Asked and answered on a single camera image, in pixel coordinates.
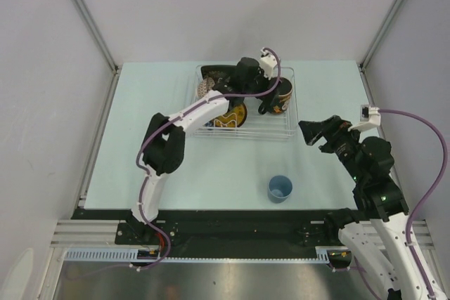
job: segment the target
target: metal wire rack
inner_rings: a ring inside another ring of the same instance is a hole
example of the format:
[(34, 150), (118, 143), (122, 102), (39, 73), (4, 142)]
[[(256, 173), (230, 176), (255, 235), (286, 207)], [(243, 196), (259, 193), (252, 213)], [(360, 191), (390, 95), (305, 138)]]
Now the metal wire rack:
[[(198, 84), (203, 80), (199, 65), (195, 69), (195, 81), (193, 88), (191, 87), (191, 102), (198, 100), (196, 89)], [(286, 141), (293, 136), (297, 130), (297, 100), (295, 97), (295, 78), (294, 69), (290, 67), (281, 68), (281, 76), (288, 79), (292, 83), (292, 97), (286, 112), (280, 115), (266, 113), (261, 115), (258, 113), (258, 107), (261, 100), (257, 98), (246, 98), (244, 100), (247, 108), (247, 118), (242, 126), (238, 125), (237, 116), (231, 119), (227, 125), (217, 119), (212, 120), (209, 124), (199, 128), (194, 136), (199, 137), (215, 137), (215, 138), (246, 138), (259, 140), (275, 140)]]

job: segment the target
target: white wall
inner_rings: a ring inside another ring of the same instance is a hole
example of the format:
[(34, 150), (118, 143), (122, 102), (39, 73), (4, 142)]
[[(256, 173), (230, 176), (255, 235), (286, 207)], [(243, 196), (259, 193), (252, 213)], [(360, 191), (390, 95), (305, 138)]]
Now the white wall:
[(111, 72), (71, 0), (0, 0), (0, 285), (34, 249), (31, 299), (68, 216)]
[(85, 0), (116, 62), (360, 60), (394, 0)]
[[(406, 0), (368, 66), (378, 106), (407, 110), (435, 124), (450, 144), (450, 0)], [(437, 137), (420, 122), (384, 116), (396, 166), (411, 207), (431, 186), (442, 163)], [(425, 205), (441, 265), (450, 280), (450, 168)]]

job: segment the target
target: metal strip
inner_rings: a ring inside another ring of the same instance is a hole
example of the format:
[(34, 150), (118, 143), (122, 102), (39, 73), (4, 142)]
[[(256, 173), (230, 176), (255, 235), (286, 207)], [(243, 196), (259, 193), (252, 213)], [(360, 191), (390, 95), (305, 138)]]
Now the metal strip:
[(42, 283), (39, 294), (35, 299), (52, 300), (55, 295), (59, 275), (61, 273), (61, 268), (63, 267), (66, 249), (56, 248), (52, 250), (50, 264), (45, 273), (44, 282)]
[(165, 263), (330, 263), (326, 249), (316, 249), (316, 258), (305, 259), (209, 259), (166, 258)]
[[(115, 235), (119, 221), (59, 221), (56, 226), (55, 234), (51, 241), (51, 247), (104, 247), (104, 248), (141, 248), (138, 245), (126, 246), (116, 245)], [(380, 249), (385, 246), (375, 231), (375, 228), (369, 221), (362, 221), (366, 233)], [(424, 221), (415, 221), (413, 223), (414, 232), (417, 241), (422, 249), (434, 249), (430, 232)], [(343, 247), (316, 247), (317, 249), (342, 249)], [(275, 259), (278, 262), (290, 261), (291, 259)]]
[(423, 257), (425, 258), (425, 261), (427, 262), (428, 267), (430, 268), (430, 271), (431, 271), (434, 279), (436, 280), (437, 284), (446, 292), (445, 284), (442, 282), (442, 278), (441, 278), (441, 275), (444, 275), (444, 274), (442, 274), (442, 272), (439, 271), (438, 262), (435, 261), (435, 258), (434, 258), (436, 251), (423, 250), (422, 253), (423, 253)]
[[(359, 68), (359, 74), (361, 76), (361, 80), (363, 82), (364, 90), (366, 91), (366, 96), (367, 96), (368, 102), (373, 107), (377, 107), (377, 105), (375, 103), (375, 100), (373, 98), (372, 90), (371, 90), (370, 86), (368, 85), (366, 71), (364, 70), (364, 68), (362, 68), (360, 66), (358, 66), (358, 68)], [(386, 134), (385, 134), (385, 131), (383, 130), (383, 126), (380, 125), (377, 128), (377, 130), (378, 130), (378, 133), (380, 134), (381, 138), (386, 139)], [(399, 186), (400, 190), (402, 190), (401, 189), (401, 183), (400, 183), (400, 180), (399, 180), (399, 174), (397, 172), (397, 168), (395, 167), (395, 164), (392, 167), (391, 175), (392, 175), (392, 179), (394, 179), (394, 182)]]
[(85, 195), (86, 195), (87, 189), (89, 187), (89, 183), (91, 182), (92, 173), (94, 171), (94, 165), (97, 160), (98, 150), (100, 149), (101, 138), (102, 138), (103, 132), (105, 131), (106, 122), (107, 122), (108, 116), (110, 114), (111, 106), (113, 105), (112, 104), (113, 98), (114, 98), (115, 90), (117, 88), (117, 84), (119, 82), (119, 76), (120, 76), (120, 70), (118, 70), (115, 73), (114, 77), (112, 78), (110, 88), (108, 89), (108, 94), (106, 96), (105, 103), (103, 104), (100, 119), (98, 121), (97, 129), (96, 129), (96, 134), (94, 136), (94, 141), (92, 143), (91, 151), (89, 153), (88, 160), (87, 160), (86, 166), (84, 168), (82, 182), (79, 187), (79, 193), (77, 195), (75, 203), (73, 204), (73, 209), (84, 206), (85, 197), (86, 197)]
[(442, 286), (442, 289), (445, 291), (446, 294), (450, 294), (450, 280), (447, 280), (444, 277), (444, 271), (442, 270), (442, 267), (440, 265), (440, 260), (437, 258), (437, 252), (435, 250), (430, 251), (430, 262), (428, 263), (430, 265), (431, 271), (435, 277), (436, 280), (440, 280), (440, 285)]
[(377, 34), (375, 35), (375, 38), (371, 42), (371, 45), (369, 46), (366, 55), (364, 56), (364, 59), (361, 63), (363, 70), (365, 70), (370, 63), (373, 54), (377, 51), (381, 41), (386, 35), (386, 32), (391, 27), (392, 23), (394, 22), (394, 19), (396, 18), (399, 9), (403, 5), (405, 0), (394, 0), (394, 3), (391, 5), (389, 11), (387, 12), (387, 15), (385, 16), (385, 19), (383, 20), (380, 29), (377, 31)]
[(38, 288), (38, 294), (35, 296), (35, 299), (40, 297), (39, 293), (42, 290), (42, 287), (44, 287), (44, 283), (45, 283), (45, 279), (47, 274), (49, 274), (49, 268), (50, 268), (50, 263), (51, 263), (51, 257), (53, 256), (55, 249), (50, 248), (49, 252), (47, 253), (47, 258), (46, 258), (46, 262), (45, 262), (45, 267), (44, 267), (44, 272), (42, 273), (42, 278), (41, 278), (41, 282), (39, 283), (39, 288)]
[(79, 14), (81, 15), (82, 20), (86, 24), (89, 33), (91, 33), (92, 37), (94, 38), (94, 41), (100, 48), (100, 51), (103, 57), (105, 58), (105, 61), (109, 65), (111, 71), (116, 72), (117, 66), (114, 62), (111, 52), (106, 46), (105, 40), (103, 39), (100, 31), (98, 30), (98, 27), (94, 22), (94, 19), (92, 18), (91, 12), (87, 8), (86, 3), (84, 2), (84, 0), (72, 0), (72, 1), (75, 7), (77, 8)]
[[(145, 250), (158, 250), (158, 246), (146, 247)], [(67, 251), (64, 261), (97, 261), (104, 263), (152, 263), (155, 258), (138, 258), (139, 249), (104, 249), (104, 248), (73, 248)]]

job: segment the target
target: small blue cup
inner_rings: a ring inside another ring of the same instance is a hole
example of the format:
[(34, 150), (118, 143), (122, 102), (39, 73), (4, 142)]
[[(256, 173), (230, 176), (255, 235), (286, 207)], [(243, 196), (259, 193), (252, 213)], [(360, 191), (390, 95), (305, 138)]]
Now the small blue cup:
[(274, 176), (269, 182), (267, 195), (273, 203), (281, 203), (287, 200), (293, 191), (293, 184), (286, 176)]

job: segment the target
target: white bracket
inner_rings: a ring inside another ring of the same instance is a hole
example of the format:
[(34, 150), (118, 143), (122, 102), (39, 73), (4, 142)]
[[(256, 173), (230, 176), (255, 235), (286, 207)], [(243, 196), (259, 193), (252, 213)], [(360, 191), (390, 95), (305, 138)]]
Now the white bracket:
[(378, 112), (379, 108), (371, 107), (370, 105), (361, 106), (361, 117), (360, 122), (351, 126), (349, 130), (359, 130), (361, 133), (363, 131), (368, 131), (373, 128), (377, 128), (381, 125), (381, 115)]
[(264, 77), (270, 80), (271, 78), (276, 77), (276, 75), (274, 75), (276, 59), (273, 55), (264, 50), (261, 50), (261, 53), (262, 57), (259, 59), (259, 66), (264, 70)]

